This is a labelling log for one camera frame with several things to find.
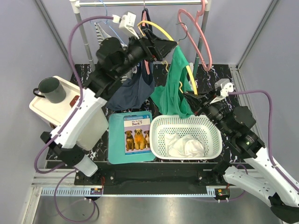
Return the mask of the green tank top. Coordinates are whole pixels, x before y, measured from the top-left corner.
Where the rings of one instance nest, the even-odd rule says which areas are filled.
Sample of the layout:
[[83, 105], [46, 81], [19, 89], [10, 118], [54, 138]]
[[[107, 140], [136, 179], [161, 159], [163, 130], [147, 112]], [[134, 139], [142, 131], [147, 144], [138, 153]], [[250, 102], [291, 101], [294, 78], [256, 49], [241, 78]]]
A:
[[181, 119], [186, 119], [193, 115], [193, 112], [179, 87], [182, 84], [182, 91], [190, 91], [191, 87], [187, 79], [187, 70], [179, 58], [177, 58], [178, 53], [175, 54], [175, 49], [166, 84], [155, 87], [150, 98], [162, 115], [178, 115]]

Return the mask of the pink plastic hanger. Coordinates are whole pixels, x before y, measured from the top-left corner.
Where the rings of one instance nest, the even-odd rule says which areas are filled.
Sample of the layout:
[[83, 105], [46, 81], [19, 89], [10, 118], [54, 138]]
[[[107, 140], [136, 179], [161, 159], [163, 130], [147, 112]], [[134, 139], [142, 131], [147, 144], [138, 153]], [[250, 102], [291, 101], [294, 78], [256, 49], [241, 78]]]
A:
[[[179, 22], [183, 22], [181, 19], [181, 15], [187, 16], [190, 19], [190, 21], [192, 22], [192, 24], [195, 26], [197, 32], [199, 33], [198, 43], [196, 43], [194, 41], [194, 39], [192, 38], [189, 31], [187, 31], [187, 28], [185, 28], [184, 26], [182, 28], [186, 32], [187, 37], [189, 38], [192, 46], [194, 47], [194, 49], [196, 51], [196, 54], [197, 54], [196, 61], [198, 63], [201, 62], [201, 65], [205, 71], [210, 71], [212, 68], [213, 60], [212, 60], [212, 54], [211, 54], [208, 42], [205, 37], [205, 30], [206, 30], [208, 15], [209, 15], [210, 8], [211, 8], [211, 1], [210, 0], [201, 0], [200, 4], [201, 4], [201, 9], [196, 12], [195, 17], [193, 17], [189, 12], [187, 12], [185, 9], [182, 9], [182, 8], [178, 10], [177, 16], [178, 16]], [[204, 57], [201, 53], [203, 46], [205, 47], [206, 54], [208, 56], [208, 63], [206, 63], [206, 61], [204, 60]]]

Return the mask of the yellow hanger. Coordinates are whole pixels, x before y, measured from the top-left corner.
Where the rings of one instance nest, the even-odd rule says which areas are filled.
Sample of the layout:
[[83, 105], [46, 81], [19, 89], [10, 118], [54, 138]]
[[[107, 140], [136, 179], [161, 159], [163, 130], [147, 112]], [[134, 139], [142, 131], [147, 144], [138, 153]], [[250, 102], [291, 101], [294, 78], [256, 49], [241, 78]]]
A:
[[[146, 21], [146, 20], [143, 20], [143, 21], [141, 21], [141, 22], [139, 22], [139, 23], [137, 24], [137, 27], [139, 28], [139, 30], [140, 30], [140, 32], [141, 32], [141, 34], [142, 34], [143, 36], [145, 36], [144, 31], [142, 31], [142, 25], [143, 25], [143, 24], [148, 24], [148, 25], [152, 25], [152, 26], [154, 26], [154, 27], [157, 28], [161, 33], [163, 33], [163, 34], [164, 34], [170, 41], [174, 41], [173, 38], [172, 38], [172, 37], [171, 37], [171, 36], [170, 36], [170, 35], [169, 35], [163, 28], [161, 28], [159, 25], [157, 25], [157, 24], [155, 24], [155, 23], [153, 23], [153, 22], [151, 22], [151, 21]], [[177, 58], [179, 58], [179, 60], [180, 60], [181, 63], [185, 66], [185, 68], [186, 68], [186, 70], [187, 70], [187, 74], [188, 74], [189, 79], [190, 79], [190, 81], [191, 81], [191, 86], [192, 86], [193, 93], [194, 93], [195, 95], [197, 95], [198, 92], [197, 92], [197, 88], [196, 88], [196, 82], [195, 82], [194, 77], [193, 77], [193, 75], [192, 75], [192, 71], [191, 71], [190, 65], [188, 64], [188, 62], [187, 62], [187, 60], [186, 60], [186, 58], [185, 58], [184, 54], [182, 53], [181, 48], [180, 48], [179, 46], [177, 46], [176, 49], [175, 49], [175, 54], [176, 54], [176, 53], [178, 53]]]

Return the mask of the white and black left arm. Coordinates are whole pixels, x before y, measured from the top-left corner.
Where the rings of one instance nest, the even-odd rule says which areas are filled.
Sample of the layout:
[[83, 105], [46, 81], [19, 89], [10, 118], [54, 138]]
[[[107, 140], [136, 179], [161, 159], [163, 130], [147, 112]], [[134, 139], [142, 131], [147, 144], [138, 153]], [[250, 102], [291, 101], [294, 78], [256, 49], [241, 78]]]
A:
[[105, 39], [96, 56], [96, 70], [90, 74], [80, 97], [72, 107], [70, 116], [51, 132], [40, 136], [66, 165], [81, 171], [85, 180], [97, 184], [101, 173], [97, 165], [76, 145], [76, 141], [88, 122], [122, 86], [121, 78], [139, 62], [162, 61], [176, 47], [170, 38], [161, 39], [145, 28], [145, 36], [132, 36], [124, 49], [116, 37]]

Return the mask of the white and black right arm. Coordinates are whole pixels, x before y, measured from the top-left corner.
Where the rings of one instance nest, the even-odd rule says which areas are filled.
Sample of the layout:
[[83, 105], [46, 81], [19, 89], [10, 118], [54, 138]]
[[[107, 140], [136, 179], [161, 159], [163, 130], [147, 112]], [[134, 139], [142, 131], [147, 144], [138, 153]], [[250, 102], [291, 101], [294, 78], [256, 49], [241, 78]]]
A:
[[194, 115], [206, 115], [220, 133], [227, 138], [227, 145], [265, 179], [264, 182], [226, 161], [213, 168], [212, 179], [218, 185], [225, 182], [235, 185], [259, 198], [282, 221], [294, 224], [299, 221], [299, 183], [284, 170], [274, 165], [270, 150], [251, 129], [256, 120], [247, 106], [236, 106], [230, 112], [216, 104], [216, 91], [195, 95], [184, 92]]

